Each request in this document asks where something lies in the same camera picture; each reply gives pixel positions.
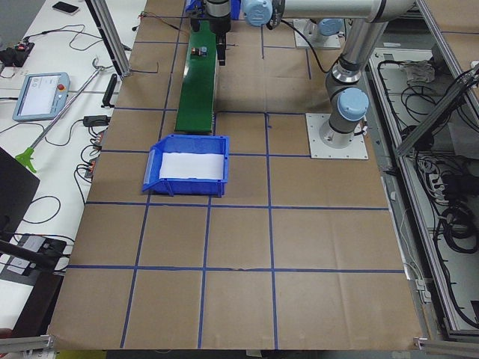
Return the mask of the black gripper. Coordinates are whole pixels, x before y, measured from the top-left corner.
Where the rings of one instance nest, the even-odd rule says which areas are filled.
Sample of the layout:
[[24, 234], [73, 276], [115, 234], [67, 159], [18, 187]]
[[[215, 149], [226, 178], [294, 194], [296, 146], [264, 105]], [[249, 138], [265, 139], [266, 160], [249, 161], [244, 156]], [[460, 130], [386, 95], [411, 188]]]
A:
[[207, 21], [210, 26], [210, 31], [216, 35], [216, 52], [219, 66], [226, 64], [226, 49], [227, 41], [226, 34], [231, 29], [231, 15], [214, 17], [211, 15], [190, 16], [190, 27], [193, 32], [200, 31], [201, 21]]

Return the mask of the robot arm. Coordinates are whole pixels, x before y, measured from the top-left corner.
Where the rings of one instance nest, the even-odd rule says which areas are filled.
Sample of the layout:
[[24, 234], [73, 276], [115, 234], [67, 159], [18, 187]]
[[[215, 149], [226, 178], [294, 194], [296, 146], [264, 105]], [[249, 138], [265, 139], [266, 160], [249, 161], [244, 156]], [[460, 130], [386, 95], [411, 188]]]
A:
[[326, 75], [332, 104], [328, 122], [320, 128], [324, 144], [340, 149], [350, 145], [368, 106], [367, 95], [354, 85], [361, 78], [374, 46], [387, 23], [402, 16], [413, 1], [242, 1], [244, 19], [253, 26], [275, 28], [285, 18], [352, 19], [344, 49]]
[[231, 30], [231, 1], [205, 0], [193, 4], [188, 12], [194, 32], [200, 31], [200, 21], [208, 21], [210, 31], [216, 36], [216, 52], [220, 66], [226, 62], [227, 33]]

